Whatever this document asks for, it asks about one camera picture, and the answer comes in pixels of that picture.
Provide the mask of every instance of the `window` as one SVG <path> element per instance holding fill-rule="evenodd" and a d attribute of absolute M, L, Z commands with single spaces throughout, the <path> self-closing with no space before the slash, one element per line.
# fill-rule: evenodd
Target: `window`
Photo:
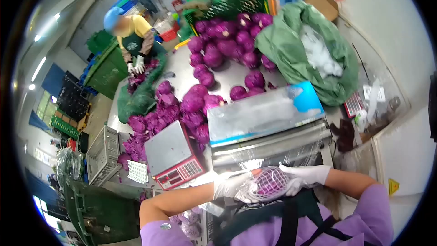
<path fill-rule="evenodd" d="M 52 96 L 47 90 L 44 90 L 41 100 L 36 109 L 36 115 L 50 127 L 50 119 L 57 110 L 58 106 L 52 101 Z"/>
<path fill-rule="evenodd" d="M 57 233 L 63 232 L 64 230 L 61 225 L 61 220 L 48 214 L 46 202 L 36 196 L 33 196 L 33 201 L 47 225 L 52 227 Z"/>

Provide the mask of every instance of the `green tarp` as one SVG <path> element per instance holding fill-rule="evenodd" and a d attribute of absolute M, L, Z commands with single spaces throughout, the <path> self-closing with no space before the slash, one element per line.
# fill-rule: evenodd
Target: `green tarp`
<path fill-rule="evenodd" d="M 302 24 L 308 24 L 323 37 L 332 58 L 343 68 L 342 77 L 328 75 L 322 79 L 308 63 L 299 37 Z M 255 46 L 276 63 L 288 83 L 310 81 L 320 101 L 328 106 L 341 105 L 357 90 L 358 60 L 353 48 L 332 22 L 301 0 L 285 4 L 273 24 L 257 35 Z"/>

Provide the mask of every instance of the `latex glove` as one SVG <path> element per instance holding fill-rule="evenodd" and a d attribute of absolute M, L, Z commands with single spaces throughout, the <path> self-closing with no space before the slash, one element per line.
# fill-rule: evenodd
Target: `latex glove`
<path fill-rule="evenodd" d="M 226 178 L 225 173 L 224 175 L 219 175 L 214 180 L 214 199 L 219 197 L 235 197 L 243 183 L 260 171 L 260 169 L 256 169 L 231 178 Z"/>
<path fill-rule="evenodd" d="M 141 55 L 137 56 L 137 62 L 135 63 L 135 72 L 141 74 L 144 72 L 144 57 Z"/>
<path fill-rule="evenodd" d="M 292 174 L 295 178 L 300 178 L 304 182 L 304 185 L 310 186 L 315 183 L 325 185 L 326 178 L 328 177 L 330 166 L 309 166 L 309 167 L 286 167 L 280 165 L 279 168 L 289 174 Z"/>
<path fill-rule="evenodd" d="M 132 65 L 131 62 L 128 63 L 128 73 L 132 74 L 135 72 L 134 66 Z"/>

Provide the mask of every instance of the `person in background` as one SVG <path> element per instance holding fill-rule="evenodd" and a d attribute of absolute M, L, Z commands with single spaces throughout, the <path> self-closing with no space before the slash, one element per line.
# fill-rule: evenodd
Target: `person in background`
<path fill-rule="evenodd" d="M 329 166 L 281 165 L 280 169 L 301 179 L 304 184 L 322 184 L 358 199 L 355 211 L 337 222 L 317 201 L 312 189 L 298 191 L 295 187 L 279 201 L 243 206 L 208 245 L 388 246 L 392 243 L 394 234 L 389 196 L 384 185 L 369 176 Z M 219 197 L 235 197 L 244 181 L 260 171 L 257 169 L 200 186 L 170 190 L 144 200 L 139 211 L 142 245 L 192 246 L 190 239 L 179 226 L 169 221 L 169 217 Z"/>
<path fill-rule="evenodd" d="M 160 45 L 154 44 L 152 26 L 142 16 L 123 16 L 123 13 L 120 7 L 111 8 L 103 18 L 103 28 L 117 36 L 128 72 L 143 73 L 144 59 L 150 61 L 151 57 L 156 57 Z M 135 66 L 132 57 L 136 57 Z"/>
<path fill-rule="evenodd" d="M 150 15 L 153 17 L 156 13 L 158 13 L 158 9 L 152 0 L 139 0 L 139 2 L 150 12 Z"/>

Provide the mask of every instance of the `logo on apron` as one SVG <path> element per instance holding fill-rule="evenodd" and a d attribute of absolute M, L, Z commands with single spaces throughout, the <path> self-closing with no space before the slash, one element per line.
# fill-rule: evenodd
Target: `logo on apron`
<path fill-rule="evenodd" d="M 138 47 L 138 44 L 136 42 L 130 42 L 128 44 L 128 46 L 126 47 L 126 49 L 128 49 L 129 51 L 133 51 L 134 49 L 136 49 Z"/>

